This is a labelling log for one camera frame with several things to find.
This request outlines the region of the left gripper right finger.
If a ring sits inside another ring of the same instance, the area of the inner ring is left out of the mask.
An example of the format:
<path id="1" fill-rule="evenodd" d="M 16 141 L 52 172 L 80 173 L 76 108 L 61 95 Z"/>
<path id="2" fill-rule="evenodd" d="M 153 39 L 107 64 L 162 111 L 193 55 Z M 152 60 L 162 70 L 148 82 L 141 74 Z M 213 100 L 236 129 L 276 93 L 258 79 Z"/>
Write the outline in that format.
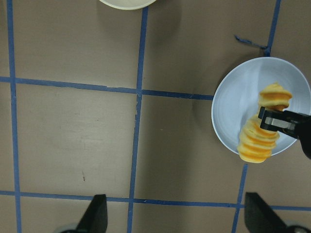
<path id="1" fill-rule="evenodd" d="M 246 192 L 244 222 L 250 233 L 285 233 L 287 225 L 256 192 Z"/>

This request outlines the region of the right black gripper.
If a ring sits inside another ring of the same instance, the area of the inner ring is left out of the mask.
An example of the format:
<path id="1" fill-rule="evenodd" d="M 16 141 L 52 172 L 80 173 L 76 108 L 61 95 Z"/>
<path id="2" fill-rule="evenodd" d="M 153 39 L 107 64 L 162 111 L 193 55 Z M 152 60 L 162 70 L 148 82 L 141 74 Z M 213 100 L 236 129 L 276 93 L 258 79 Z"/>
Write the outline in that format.
<path id="1" fill-rule="evenodd" d="M 258 118 L 261 120 L 260 128 L 299 139 L 304 154 L 311 158 L 311 116 L 261 107 Z"/>

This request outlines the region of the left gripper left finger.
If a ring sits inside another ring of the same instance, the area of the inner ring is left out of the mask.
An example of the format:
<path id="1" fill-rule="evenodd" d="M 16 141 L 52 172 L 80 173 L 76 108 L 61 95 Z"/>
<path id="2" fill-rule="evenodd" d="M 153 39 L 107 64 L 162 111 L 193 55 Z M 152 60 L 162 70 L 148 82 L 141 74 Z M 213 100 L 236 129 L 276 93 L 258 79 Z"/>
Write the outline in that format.
<path id="1" fill-rule="evenodd" d="M 78 223 L 77 233 L 105 233 L 108 225 L 106 195 L 95 195 Z"/>

